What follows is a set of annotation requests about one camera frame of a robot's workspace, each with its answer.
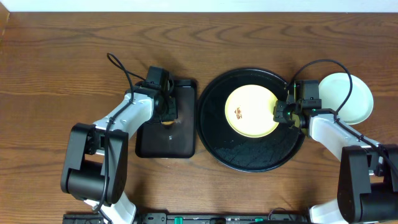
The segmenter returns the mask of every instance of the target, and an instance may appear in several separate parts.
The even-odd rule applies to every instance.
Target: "white wall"
[[[0,0],[17,11],[398,12],[398,0]]]

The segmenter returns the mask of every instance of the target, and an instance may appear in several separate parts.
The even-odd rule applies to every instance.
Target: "black round tray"
[[[267,136],[249,138],[240,135],[228,124],[224,107],[229,95],[244,85],[260,85],[286,100],[286,81],[268,70],[241,68],[214,79],[203,91],[198,103],[197,130],[206,149],[222,164],[245,172],[275,169],[300,149],[305,135],[287,124]]]

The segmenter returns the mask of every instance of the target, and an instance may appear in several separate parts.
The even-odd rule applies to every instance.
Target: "white plate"
[[[229,125],[239,134],[259,138],[278,126],[273,118],[276,96],[259,85],[244,85],[235,89],[225,103]]]
[[[351,75],[353,91],[351,96],[338,113],[347,124],[358,124],[370,116],[373,110],[373,96],[369,87],[358,77]],[[337,110],[347,97],[349,79],[347,73],[334,73],[319,84],[319,98],[322,108]]]

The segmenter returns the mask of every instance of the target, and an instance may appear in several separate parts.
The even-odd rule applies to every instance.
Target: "black rectangular tray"
[[[137,131],[136,154],[141,158],[189,158],[195,153],[197,85],[175,80],[177,102],[174,124],[144,123]]]

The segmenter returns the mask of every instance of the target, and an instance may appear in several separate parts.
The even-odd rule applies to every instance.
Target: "wooden table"
[[[128,88],[113,52],[145,76],[150,65],[198,80],[261,67],[289,79],[320,58],[343,62],[370,87],[372,115],[354,126],[398,143],[398,15],[317,13],[12,13],[0,47],[0,223],[60,223],[90,207],[62,193],[70,129],[108,114]],[[322,63],[301,78],[340,72]],[[248,174],[218,163],[197,138],[191,159],[140,159],[129,143],[125,191],[139,208],[267,213],[336,197],[339,162],[307,139],[281,168]]]

